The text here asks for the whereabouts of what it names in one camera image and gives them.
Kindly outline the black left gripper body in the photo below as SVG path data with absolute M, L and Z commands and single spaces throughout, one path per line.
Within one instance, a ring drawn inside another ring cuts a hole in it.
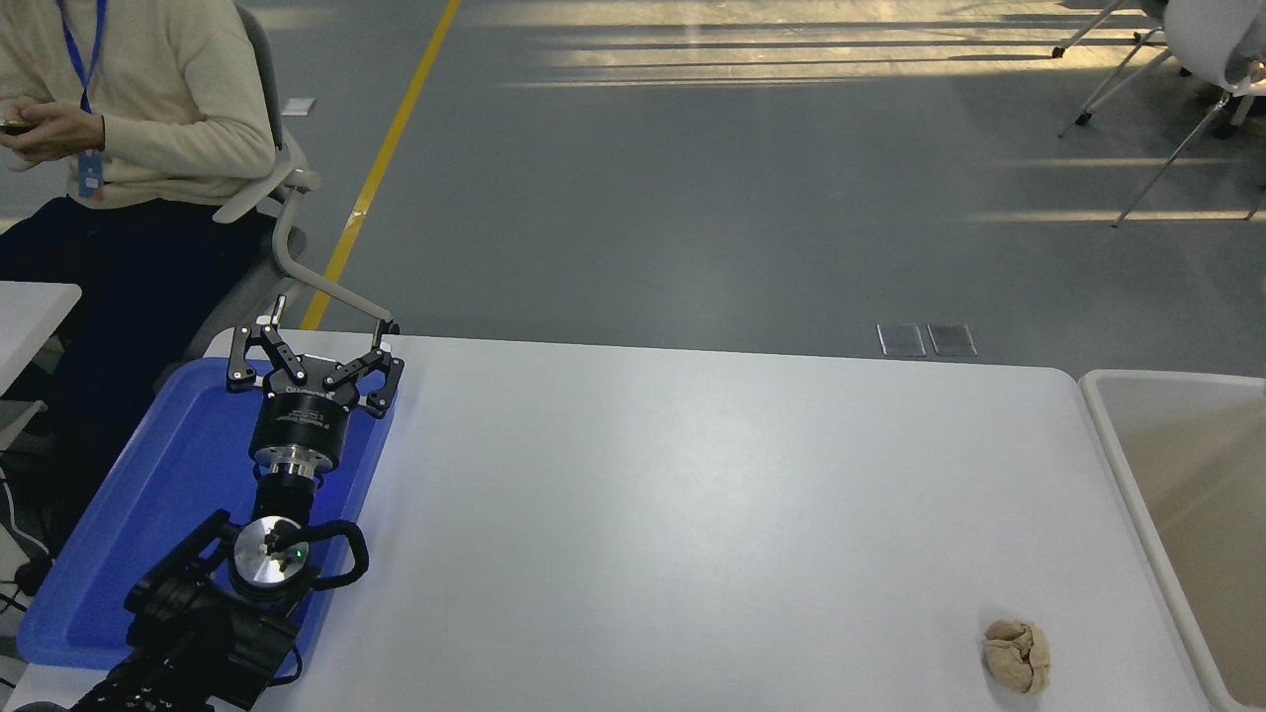
M 306 383 L 292 383 L 281 367 L 265 378 L 265 398 L 249 438 L 249 456 L 262 457 L 270 448 L 286 446 L 316 451 L 323 457 L 343 455 L 351 405 L 358 394 L 351 384 L 327 391 L 322 384 L 333 378 L 334 370 L 334 360 L 304 355 Z

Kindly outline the person's hand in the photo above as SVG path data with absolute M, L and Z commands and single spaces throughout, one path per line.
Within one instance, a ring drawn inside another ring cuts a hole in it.
M 3 147 L 30 163 L 58 161 L 85 149 L 108 147 L 104 118 L 70 103 L 20 96 L 5 109 L 4 117 L 9 122 L 35 125 L 20 136 L 1 136 Z

